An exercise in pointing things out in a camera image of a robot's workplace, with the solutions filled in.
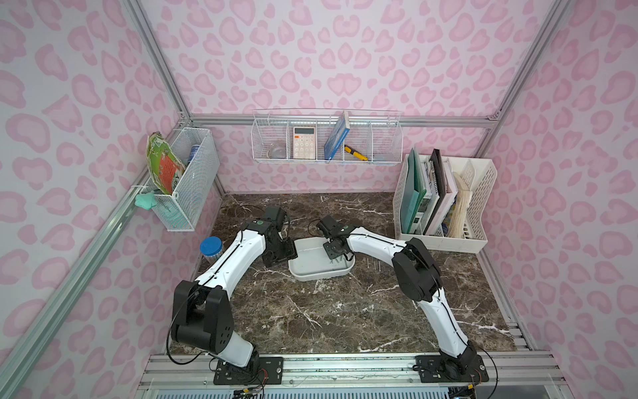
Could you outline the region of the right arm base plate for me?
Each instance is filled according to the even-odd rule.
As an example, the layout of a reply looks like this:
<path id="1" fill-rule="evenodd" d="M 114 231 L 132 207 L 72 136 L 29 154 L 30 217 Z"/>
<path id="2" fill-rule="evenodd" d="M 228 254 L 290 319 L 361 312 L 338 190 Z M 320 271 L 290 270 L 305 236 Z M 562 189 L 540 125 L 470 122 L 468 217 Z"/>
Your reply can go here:
<path id="1" fill-rule="evenodd" d="M 448 355 L 422 355 L 415 358 L 412 369 L 422 383 L 464 383 L 478 385 L 489 382 L 487 368 L 479 355 L 457 359 Z"/>

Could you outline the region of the white plastic storage box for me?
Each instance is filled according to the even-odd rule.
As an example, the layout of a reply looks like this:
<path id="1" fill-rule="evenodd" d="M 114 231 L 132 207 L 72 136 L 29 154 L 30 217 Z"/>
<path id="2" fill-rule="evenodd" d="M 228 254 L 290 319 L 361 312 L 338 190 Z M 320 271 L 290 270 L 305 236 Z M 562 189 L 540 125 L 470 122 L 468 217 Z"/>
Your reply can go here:
<path id="1" fill-rule="evenodd" d="M 342 255 L 330 259 L 323 246 L 327 242 L 327 239 L 319 237 L 294 241 L 297 258 L 288 261 L 288 269 L 295 279 L 307 282 L 341 277 L 350 273 L 356 258 L 353 255 Z"/>

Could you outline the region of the blue book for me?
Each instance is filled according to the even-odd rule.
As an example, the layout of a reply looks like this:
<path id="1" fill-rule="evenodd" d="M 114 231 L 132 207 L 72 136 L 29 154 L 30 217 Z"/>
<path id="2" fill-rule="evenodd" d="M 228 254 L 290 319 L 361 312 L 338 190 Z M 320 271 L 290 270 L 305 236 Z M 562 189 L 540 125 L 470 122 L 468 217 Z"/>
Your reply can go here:
<path id="1" fill-rule="evenodd" d="M 343 111 L 337 119 L 337 123 L 324 144 L 324 160 L 332 161 L 338 151 L 342 148 L 344 141 L 351 130 L 350 115 L 348 111 Z"/>

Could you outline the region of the yellow utility knife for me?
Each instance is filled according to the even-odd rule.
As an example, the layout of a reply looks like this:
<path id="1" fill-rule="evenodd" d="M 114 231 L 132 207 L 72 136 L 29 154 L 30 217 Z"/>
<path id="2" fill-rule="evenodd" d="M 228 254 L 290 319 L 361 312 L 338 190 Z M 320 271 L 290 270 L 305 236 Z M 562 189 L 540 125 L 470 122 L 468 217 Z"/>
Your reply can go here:
<path id="1" fill-rule="evenodd" d="M 344 146 L 344 151 L 352 156 L 354 156 L 355 158 L 357 158 L 359 161 L 369 161 L 368 157 L 365 156 L 364 154 L 360 153 L 360 151 L 357 151 L 355 149 L 353 149 L 352 147 L 345 145 Z"/>

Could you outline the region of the black notebook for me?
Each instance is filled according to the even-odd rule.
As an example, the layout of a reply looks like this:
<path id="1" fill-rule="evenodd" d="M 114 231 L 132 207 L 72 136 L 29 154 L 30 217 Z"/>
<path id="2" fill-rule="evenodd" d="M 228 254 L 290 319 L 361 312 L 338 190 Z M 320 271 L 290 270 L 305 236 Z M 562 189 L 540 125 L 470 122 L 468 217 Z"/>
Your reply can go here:
<path id="1" fill-rule="evenodd" d="M 430 182 L 433 184 L 433 190 L 429 210 L 427 211 L 428 220 L 424 229 L 425 235 L 433 234 L 436 216 L 447 194 L 445 170 L 439 149 L 433 149 L 430 155 L 430 172 Z"/>

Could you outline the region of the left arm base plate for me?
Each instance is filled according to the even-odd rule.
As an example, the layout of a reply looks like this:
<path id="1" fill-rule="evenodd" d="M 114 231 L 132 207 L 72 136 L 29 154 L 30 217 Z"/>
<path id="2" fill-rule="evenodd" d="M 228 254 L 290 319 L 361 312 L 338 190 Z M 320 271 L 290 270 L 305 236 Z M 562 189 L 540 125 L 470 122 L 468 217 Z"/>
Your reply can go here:
<path id="1" fill-rule="evenodd" d="M 238 367 L 225 361 L 219 361 L 213 368 L 214 385 L 280 385 L 284 366 L 283 357 L 255 357 L 247 367 Z"/>

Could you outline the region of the white desktop file organizer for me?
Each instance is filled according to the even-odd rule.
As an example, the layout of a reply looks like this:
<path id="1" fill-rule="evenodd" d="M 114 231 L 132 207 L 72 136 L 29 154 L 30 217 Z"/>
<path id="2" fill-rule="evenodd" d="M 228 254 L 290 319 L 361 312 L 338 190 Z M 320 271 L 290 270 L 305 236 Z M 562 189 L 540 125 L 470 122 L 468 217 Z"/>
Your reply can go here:
<path id="1" fill-rule="evenodd" d="M 450 164 L 454 173 L 459 173 L 464 182 L 469 185 L 472 196 L 464 221 L 464 237 L 449 238 L 443 236 L 439 229 L 434 235 L 403 234 L 400 227 L 400 205 L 405 191 L 407 172 L 407 158 L 401 165 L 401 170 L 392 201 L 394 217 L 394 233 L 397 239 L 420 239 L 429 250 L 466 254 L 478 254 L 488 243 L 483 229 L 482 214 L 492 192 L 497 178 L 497 171 L 493 161 L 488 159 L 448 157 L 443 161 Z"/>

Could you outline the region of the beige woven fan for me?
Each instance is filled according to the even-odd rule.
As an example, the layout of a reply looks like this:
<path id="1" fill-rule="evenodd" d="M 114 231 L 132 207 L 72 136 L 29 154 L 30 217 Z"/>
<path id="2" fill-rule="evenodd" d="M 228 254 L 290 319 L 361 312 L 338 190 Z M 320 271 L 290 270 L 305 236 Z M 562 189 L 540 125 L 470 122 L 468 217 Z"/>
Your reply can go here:
<path id="1" fill-rule="evenodd" d="M 455 209 L 450 216 L 447 237 L 463 239 L 465 219 L 470 207 L 472 191 L 460 174 L 455 172 L 454 178 L 457 184 L 458 193 L 454 205 Z"/>

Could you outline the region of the blue lidded jar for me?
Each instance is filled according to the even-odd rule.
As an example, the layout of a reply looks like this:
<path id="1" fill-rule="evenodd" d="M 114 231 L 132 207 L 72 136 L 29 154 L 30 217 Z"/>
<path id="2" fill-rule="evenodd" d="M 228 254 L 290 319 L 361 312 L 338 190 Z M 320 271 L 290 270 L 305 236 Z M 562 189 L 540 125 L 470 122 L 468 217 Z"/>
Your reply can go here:
<path id="1" fill-rule="evenodd" d="M 224 252 L 224 243 L 219 237 L 211 236 L 202 241 L 199 246 L 202 256 L 214 264 Z"/>

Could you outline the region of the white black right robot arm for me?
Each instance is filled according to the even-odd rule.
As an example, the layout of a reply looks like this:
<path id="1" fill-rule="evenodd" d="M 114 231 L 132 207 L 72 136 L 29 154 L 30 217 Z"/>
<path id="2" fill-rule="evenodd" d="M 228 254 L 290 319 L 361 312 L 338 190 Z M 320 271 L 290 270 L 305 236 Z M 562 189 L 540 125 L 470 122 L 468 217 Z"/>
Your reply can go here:
<path id="1" fill-rule="evenodd" d="M 401 292 L 420 307 L 435 332 L 440 364 L 450 379 L 480 370 L 482 358 L 453 315 L 440 268 L 422 241 L 391 239 L 331 216 L 320 219 L 317 229 L 327 239 L 324 249 L 330 259 L 360 253 L 393 267 Z"/>

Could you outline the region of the white mesh side basket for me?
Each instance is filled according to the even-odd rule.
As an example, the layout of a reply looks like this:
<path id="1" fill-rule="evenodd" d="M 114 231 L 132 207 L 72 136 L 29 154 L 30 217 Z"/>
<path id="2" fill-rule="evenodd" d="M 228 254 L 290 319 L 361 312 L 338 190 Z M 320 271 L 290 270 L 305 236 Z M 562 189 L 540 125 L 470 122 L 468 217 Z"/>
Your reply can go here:
<path id="1" fill-rule="evenodd" d="M 214 138 L 209 129 L 185 127 L 169 145 L 186 167 L 179 184 L 169 196 L 164 195 L 151 179 L 141 194 L 153 192 L 156 195 L 158 204 L 151 211 L 168 231 L 193 231 L 219 171 Z"/>

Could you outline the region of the green folder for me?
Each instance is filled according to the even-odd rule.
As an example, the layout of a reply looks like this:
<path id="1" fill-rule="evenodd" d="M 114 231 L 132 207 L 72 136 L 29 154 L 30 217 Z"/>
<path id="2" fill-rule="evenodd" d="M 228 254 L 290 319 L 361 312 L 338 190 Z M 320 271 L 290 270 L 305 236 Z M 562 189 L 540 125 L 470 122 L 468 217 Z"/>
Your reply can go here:
<path id="1" fill-rule="evenodd" d="M 420 154 L 413 148 L 408 156 L 405 189 L 400 208 L 401 232 L 409 234 L 413 220 L 419 212 L 421 202 L 426 196 L 428 185 L 425 183 Z"/>

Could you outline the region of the clear round glass dish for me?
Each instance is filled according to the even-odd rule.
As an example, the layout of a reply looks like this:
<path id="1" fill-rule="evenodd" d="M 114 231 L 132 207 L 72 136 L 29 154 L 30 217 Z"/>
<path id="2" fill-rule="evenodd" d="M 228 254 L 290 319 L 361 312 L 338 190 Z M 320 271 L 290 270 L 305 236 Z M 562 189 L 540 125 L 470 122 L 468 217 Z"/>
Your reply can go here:
<path id="1" fill-rule="evenodd" d="M 267 152 L 267 157 L 274 160 L 287 159 L 287 146 L 285 143 L 276 142 L 273 143 Z"/>

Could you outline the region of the white orange calculator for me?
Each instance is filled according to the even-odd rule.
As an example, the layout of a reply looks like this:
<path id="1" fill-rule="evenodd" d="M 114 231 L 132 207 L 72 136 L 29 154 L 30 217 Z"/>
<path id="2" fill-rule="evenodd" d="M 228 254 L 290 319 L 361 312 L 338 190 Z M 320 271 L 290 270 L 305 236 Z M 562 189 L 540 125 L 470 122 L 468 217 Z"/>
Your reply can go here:
<path id="1" fill-rule="evenodd" d="M 292 157 L 294 160 L 317 158 L 317 135 L 314 126 L 294 126 L 292 128 Z"/>

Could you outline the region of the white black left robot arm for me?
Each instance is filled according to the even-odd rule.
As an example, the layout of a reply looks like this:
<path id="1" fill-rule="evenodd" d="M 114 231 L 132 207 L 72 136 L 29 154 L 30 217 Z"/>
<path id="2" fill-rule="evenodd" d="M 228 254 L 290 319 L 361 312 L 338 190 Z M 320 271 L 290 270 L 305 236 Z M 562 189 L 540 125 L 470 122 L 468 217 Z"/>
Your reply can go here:
<path id="1" fill-rule="evenodd" d="M 259 353 L 235 331 L 230 299 L 255 260 L 272 267 L 297 258 L 292 238 L 282 234 L 287 225 L 283 208 L 267 207 L 242 225 L 229 249 L 206 272 L 194 281 L 181 281 L 174 291 L 165 345 L 182 343 L 249 376 L 257 374 Z"/>

